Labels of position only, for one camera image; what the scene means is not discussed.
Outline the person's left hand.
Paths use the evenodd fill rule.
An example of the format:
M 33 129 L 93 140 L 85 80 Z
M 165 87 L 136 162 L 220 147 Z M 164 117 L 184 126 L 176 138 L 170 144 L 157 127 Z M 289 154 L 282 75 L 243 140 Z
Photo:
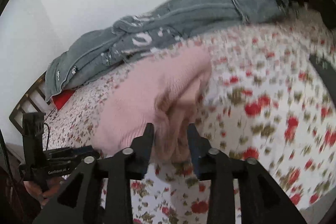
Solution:
M 39 201 L 41 208 L 49 202 L 49 200 L 59 191 L 64 182 L 62 177 L 53 177 L 47 181 L 48 190 L 43 191 L 38 184 L 33 181 L 24 181 L 26 191 L 36 200 Z

